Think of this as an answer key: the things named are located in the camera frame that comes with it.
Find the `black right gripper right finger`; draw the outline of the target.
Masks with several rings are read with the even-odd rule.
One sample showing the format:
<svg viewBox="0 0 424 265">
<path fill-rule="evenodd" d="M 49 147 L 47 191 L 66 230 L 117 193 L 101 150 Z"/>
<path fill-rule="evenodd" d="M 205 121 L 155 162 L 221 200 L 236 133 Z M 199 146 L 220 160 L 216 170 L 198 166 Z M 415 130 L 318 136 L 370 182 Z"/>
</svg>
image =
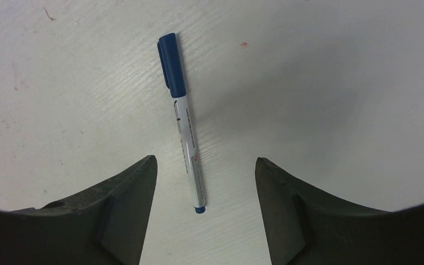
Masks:
<svg viewBox="0 0 424 265">
<path fill-rule="evenodd" d="M 394 212 L 362 206 L 263 157 L 255 180 L 273 264 L 424 264 L 424 203 Z"/>
</svg>

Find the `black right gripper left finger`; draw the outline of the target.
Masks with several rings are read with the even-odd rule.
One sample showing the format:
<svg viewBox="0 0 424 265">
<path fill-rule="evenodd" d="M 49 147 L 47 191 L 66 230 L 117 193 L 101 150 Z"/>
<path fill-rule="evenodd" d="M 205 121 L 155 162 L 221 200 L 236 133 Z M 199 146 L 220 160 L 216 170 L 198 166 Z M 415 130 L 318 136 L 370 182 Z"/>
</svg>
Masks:
<svg viewBox="0 0 424 265">
<path fill-rule="evenodd" d="M 156 180 L 149 155 L 43 208 L 0 210 L 0 264 L 138 264 Z"/>
</svg>

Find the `white marker pen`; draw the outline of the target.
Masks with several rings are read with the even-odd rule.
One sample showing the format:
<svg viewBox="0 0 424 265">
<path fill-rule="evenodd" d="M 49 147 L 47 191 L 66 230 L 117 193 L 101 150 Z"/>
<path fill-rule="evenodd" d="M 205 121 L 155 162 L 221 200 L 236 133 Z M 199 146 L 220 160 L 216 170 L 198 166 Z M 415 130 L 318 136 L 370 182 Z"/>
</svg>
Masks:
<svg viewBox="0 0 424 265">
<path fill-rule="evenodd" d="M 186 96 L 174 100 L 174 110 L 178 131 L 181 137 L 183 158 L 192 197 L 192 205 L 197 214 L 202 214 L 205 212 L 206 200 L 203 192 L 202 176 L 198 166 L 199 155 L 197 141 L 194 136 L 192 117 L 190 115 Z"/>
</svg>

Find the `blue marker cap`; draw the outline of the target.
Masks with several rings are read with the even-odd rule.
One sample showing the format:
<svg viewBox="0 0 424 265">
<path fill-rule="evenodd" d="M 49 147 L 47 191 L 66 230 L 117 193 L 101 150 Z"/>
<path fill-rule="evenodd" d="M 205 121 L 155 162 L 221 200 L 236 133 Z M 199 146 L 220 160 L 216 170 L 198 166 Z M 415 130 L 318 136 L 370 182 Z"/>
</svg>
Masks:
<svg viewBox="0 0 424 265">
<path fill-rule="evenodd" d="M 184 97 L 187 92 L 175 33 L 160 37 L 157 42 L 157 49 L 165 84 L 171 97 Z"/>
</svg>

